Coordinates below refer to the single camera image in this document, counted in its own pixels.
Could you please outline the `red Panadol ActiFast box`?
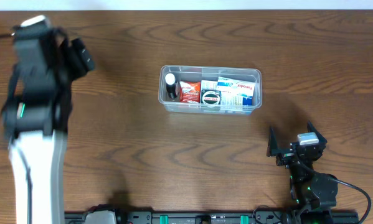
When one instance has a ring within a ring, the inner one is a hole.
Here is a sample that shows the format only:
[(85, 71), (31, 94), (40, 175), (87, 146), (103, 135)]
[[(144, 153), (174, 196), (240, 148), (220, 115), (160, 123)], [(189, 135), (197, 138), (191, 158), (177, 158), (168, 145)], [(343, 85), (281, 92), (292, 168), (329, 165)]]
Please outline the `red Panadol ActiFast box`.
[(200, 103), (201, 83), (200, 82), (180, 82), (181, 103)]

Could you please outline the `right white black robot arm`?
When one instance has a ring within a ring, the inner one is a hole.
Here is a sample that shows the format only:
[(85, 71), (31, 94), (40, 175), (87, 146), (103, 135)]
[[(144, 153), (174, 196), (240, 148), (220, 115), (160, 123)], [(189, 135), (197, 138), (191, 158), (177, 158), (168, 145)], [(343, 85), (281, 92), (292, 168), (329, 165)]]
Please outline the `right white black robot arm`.
[(307, 123), (307, 133), (297, 135), (297, 141), (281, 148), (273, 128), (269, 129), (267, 156), (276, 158), (277, 166), (290, 171), (290, 194), (297, 207), (280, 217), (281, 223), (332, 223), (330, 209), (336, 206), (338, 184), (333, 176), (316, 172), (317, 161), (326, 148), (327, 140)]

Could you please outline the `white Panadol box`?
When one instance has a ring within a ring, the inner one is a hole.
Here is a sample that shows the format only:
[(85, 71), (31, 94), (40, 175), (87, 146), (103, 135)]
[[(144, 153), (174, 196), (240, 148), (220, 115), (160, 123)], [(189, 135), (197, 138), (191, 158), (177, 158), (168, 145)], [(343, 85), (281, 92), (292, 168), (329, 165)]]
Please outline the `white Panadol box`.
[(225, 77), (218, 77), (217, 90), (241, 95), (246, 98), (251, 98), (254, 94), (255, 83)]

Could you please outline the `dark syrup bottle white cap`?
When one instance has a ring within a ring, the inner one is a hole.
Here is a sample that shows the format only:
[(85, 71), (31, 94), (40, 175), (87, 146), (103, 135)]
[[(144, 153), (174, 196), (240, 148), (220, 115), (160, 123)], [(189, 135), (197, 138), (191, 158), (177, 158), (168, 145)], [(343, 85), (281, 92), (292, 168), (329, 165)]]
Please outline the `dark syrup bottle white cap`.
[(164, 77), (166, 91), (170, 99), (175, 100), (179, 96), (179, 83), (173, 73), (167, 73)]

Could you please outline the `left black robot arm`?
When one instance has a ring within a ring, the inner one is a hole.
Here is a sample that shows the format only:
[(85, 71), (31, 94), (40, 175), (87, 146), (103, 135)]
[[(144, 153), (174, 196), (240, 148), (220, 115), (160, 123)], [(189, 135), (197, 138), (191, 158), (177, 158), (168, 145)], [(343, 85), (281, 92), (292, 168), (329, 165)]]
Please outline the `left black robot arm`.
[(19, 63), (2, 108), (16, 190), (17, 223), (117, 223), (113, 210), (64, 212), (63, 166), (72, 82), (93, 70), (80, 39), (15, 41)]

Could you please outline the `tall blue medicine box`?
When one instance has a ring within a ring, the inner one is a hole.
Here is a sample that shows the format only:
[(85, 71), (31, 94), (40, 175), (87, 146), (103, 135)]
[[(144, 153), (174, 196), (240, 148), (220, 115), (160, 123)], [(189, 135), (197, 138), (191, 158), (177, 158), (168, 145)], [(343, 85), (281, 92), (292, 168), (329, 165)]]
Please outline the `tall blue medicine box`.
[[(202, 90), (217, 90), (217, 81), (202, 80)], [(226, 91), (220, 91), (219, 105), (204, 105), (215, 110), (242, 110), (245, 106), (253, 105), (253, 97), (246, 98), (241, 95), (233, 94)]]

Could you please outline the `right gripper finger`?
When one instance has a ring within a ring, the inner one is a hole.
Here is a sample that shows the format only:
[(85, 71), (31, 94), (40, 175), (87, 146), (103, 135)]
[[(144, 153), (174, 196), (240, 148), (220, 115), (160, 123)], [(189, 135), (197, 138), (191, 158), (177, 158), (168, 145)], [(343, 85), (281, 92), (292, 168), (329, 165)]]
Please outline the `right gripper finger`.
[(278, 143), (276, 141), (275, 133), (273, 128), (269, 127), (269, 138), (267, 146), (267, 157), (276, 156), (278, 151)]
[(307, 130), (310, 133), (315, 133), (316, 137), (318, 138), (319, 144), (327, 144), (327, 140), (323, 137), (323, 135), (313, 126), (311, 121), (307, 123)]

